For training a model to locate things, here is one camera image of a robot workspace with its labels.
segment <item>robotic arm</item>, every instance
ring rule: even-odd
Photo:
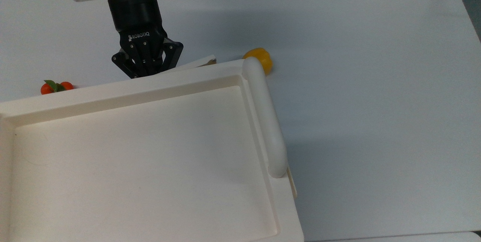
[[[183,45],[167,38],[157,0],[108,0],[108,4],[121,47],[112,62],[125,74],[149,76],[177,65]]]

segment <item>cylindrical handle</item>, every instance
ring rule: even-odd
[[[245,59],[242,76],[249,82],[254,107],[259,117],[269,161],[268,172],[274,178],[282,177],[287,171],[287,149],[259,60],[254,57]]]

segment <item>green leaf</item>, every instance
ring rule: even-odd
[[[56,85],[57,85],[57,92],[62,92],[66,90],[62,84],[56,83]]]
[[[56,92],[58,90],[58,86],[54,81],[51,81],[51,80],[44,80],[44,81],[46,84],[48,84],[48,86],[50,86],[50,88],[52,88],[53,92]]]

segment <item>white table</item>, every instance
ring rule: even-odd
[[[179,64],[270,51],[306,241],[481,230],[481,45],[462,0],[159,4]],[[0,101],[127,79],[106,0],[0,8]]]

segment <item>yellow pepper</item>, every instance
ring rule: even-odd
[[[266,76],[272,70],[272,60],[270,59],[269,52],[262,47],[249,50],[242,58],[246,59],[247,57],[256,57],[259,62],[261,62],[262,68],[264,69],[264,74],[266,74]]]

